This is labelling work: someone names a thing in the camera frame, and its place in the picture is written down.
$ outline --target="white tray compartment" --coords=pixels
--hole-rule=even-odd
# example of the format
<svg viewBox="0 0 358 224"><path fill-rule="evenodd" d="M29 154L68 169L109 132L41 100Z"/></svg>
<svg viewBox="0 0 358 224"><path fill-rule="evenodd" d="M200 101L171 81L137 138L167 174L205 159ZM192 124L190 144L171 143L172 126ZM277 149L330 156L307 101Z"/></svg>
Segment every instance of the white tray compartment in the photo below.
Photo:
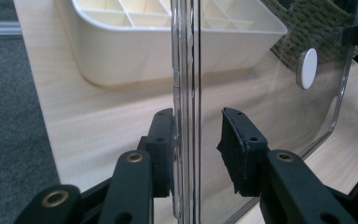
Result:
<svg viewBox="0 0 358 224"><path fill-rule="evenodd" d="M131 21L128 15L124 12L109 12L109 11L94 11L85 10L84 13L90 18L101 23L118 26L118 27L132 27Z"/></svg>
<svg viewBox="0 0 358 224"><path fill-rule="evenodd" d="M134 14L130 13L133 26L171 28L171 18L168 15Z"/></svg>
<svg viewBox="0 0 358 224"><path fill-rule="evenodd" d="M90 82L112 86L172 75L169 0L55 1ZM251 67L287 33L259 1L201 3L202 72Z"/></svg>
<svg viewBox="0 0 358 224"><path fill-rule="evenodd" d="M287 33L283 23L259 1L208 0L202 6L201 17L227 17L237 28L230 24L225 30L224 26L214 30L216 24L208 20L212 30L201 27L203 73L252 67Z"/></svg>
<svg viewBox="0 0 358 224"><path fill-rule="evenodd" d="M121 0L121 4L128 12L168 14L159 0Z"/></svg>

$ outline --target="light wooden tabletop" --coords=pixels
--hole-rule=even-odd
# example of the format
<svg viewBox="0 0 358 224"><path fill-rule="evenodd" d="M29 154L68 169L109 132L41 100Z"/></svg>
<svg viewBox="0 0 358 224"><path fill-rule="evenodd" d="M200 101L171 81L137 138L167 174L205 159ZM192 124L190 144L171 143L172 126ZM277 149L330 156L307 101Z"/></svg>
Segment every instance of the light wooden tabletop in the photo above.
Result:
<svg viewBox="0 0 358 224"><path fill-rule="evenodd" d="M136 149L157 111L173 107L172 81L93 86L78 72L54 1L15 0L15 5L60 180L89 189L112 175L120 154ZM351 65L336 129L306 163L325 185L342 192L358 181L357 63ZM157 211L164 209L158 206ZM240 220L245 222L263 223L258 206Z"/></svg>

